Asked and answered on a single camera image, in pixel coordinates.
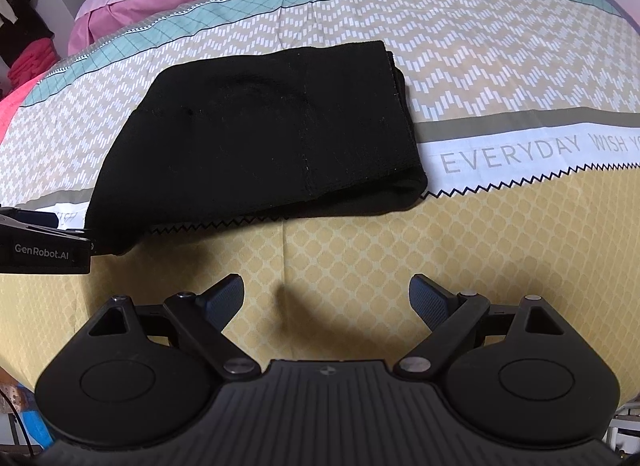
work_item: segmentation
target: black fabric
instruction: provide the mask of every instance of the black fabric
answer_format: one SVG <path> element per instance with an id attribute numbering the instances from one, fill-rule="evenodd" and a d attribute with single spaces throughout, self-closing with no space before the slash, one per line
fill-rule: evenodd
<path id="1" fill-rule="evenodd" d="M 230 56 L 156 78 L 107 154 L 85 227 L 375 215 L 411 207 L 426 184 L 382 42 Z"/>
<path id="2" fill-rule="evenodd" d="M 0 58 L 8 66 L 14 64 L 27 46 L 41 38 L 53 38 L 42 18 L 31 6 L 32 0 L 7 0 L 17 21 L 2 18 L 0 26 Z"/>

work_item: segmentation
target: yellow lattice pattern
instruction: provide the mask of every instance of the yellow lattice pattern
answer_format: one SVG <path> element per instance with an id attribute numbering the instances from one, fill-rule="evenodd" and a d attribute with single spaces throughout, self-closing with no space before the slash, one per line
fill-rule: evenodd
<path id="1" fill-rule="evenodd" d="M 545 297 L 640 390 L 640 172 L 588 171 L 524 187 L 428 198 L 381 217 L 309 219 L 152 237 L 88 277 L 0 276 L 0 366 L 27 385 L 109 295 L 138 303 L 201 292 L 239 272 L 246 300 L 226 333 L 271 358 L 393 361 L 427 335 L 415 272 L 494 302 Z"/>

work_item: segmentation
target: red fabric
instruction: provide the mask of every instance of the red fabric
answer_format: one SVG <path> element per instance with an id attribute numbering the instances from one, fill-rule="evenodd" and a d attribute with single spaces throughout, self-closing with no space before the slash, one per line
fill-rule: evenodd
<path id="1" fill-rule="evenodd" d="M 12 87 L 18 88 L 36 76 L 43 74 L 55 65 L 60 58 L 49 38 L 43 38 L 31 43 L 12 65 L 7 77 Z"/>
<path id="2" fill-rule="evenodd" d="M 40 74 L 33 78 L 31 81 L 27 81 L 23 86 L 14 90 L 11 94 L 6 96 L 3 100 L 0 100 L 0 143 L 4 139 L 11 120 L 14 118 L 15 112 L 18 111 L 22 102 L 26 99 L 27 95 L 36 83 L 44 77 L 44 74 Z"/>

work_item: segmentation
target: patterned bed sheet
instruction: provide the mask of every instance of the patterned bed sheet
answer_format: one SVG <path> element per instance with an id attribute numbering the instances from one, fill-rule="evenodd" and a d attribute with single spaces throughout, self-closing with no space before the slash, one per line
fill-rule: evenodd
<path id="1" fill-rule="evenodd" d="M 635 395 L 640 35 L 609 0 L 188 4 L 104 38 L 37 83 L 0 144 L 0 201 L 82 227 L 104 157 L 165 67 L 376 39 L 406 80 L 430 180 L 418 207 L 152 237 L 124 257 L 94 259 L 88 277 L 0 276 L 9 308 L 0 365 L 33 384 L 111 293 L 157 301 L 227 272 L 248 284 L 228 330 L 262 363 L 393 359 L 424 336 L 406 286 L 425 272 L 494 301 L 544 295 L 614 368 L 623 397 Z"/>

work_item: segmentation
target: houndstooth pattern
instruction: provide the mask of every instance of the houndstooth pattern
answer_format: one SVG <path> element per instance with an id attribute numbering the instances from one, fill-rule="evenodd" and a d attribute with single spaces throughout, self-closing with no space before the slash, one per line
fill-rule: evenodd
<path id="1" fill-rule="evenodd" d="M 180 38 L 81 76 L 21 108 L 0 145 L 0 201 L 94 186 L 154 78 L 171 65 L 301 46 L 383 40 L 415 122 L 588 106 L 640 112 L 640 36 L 569 0 L 330 0 Z"/>

